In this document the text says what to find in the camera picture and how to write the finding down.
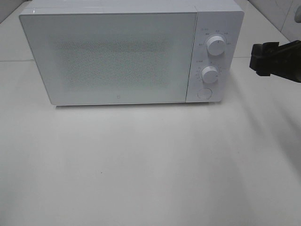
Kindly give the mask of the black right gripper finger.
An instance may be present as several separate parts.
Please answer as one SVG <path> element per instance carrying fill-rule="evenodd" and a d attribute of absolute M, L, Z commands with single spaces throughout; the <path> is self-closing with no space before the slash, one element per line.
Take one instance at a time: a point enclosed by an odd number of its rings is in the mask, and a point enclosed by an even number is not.
<path fill-rule="evenodd" d="M 251 52 L 251 60 L 287 60 L 288 62 L 301 60 L 301 41 L 279 45 L 279 42 L 265 42 L 254 44 Z"/>
<path fill-rule="evenodd" d="M 300 59 L 251 57 L 249 67 L 262 77 L 275 75 L 294 82 L 301 81 Z"/>

